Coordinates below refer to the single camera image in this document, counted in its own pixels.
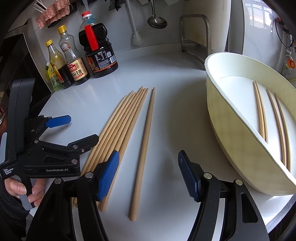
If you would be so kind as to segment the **person left hand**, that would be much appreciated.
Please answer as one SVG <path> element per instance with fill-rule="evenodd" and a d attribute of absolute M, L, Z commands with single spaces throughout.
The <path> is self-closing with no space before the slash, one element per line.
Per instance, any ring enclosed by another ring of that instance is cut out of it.
<path fill-rule="evenodd" d="M 28 196 L 28 201 L 33 203 L 34 206 L 39 206 L 43 197 L 45 189 L 46 179 L 37 179 L 32 187 L 32 193 Z M 20 195 L 25 195 L 27 193 L 26 187 L 18 180 L 13 178 L 7 178 L 4 181 L 5 188 L 7 192 L 18 197 Z"/>

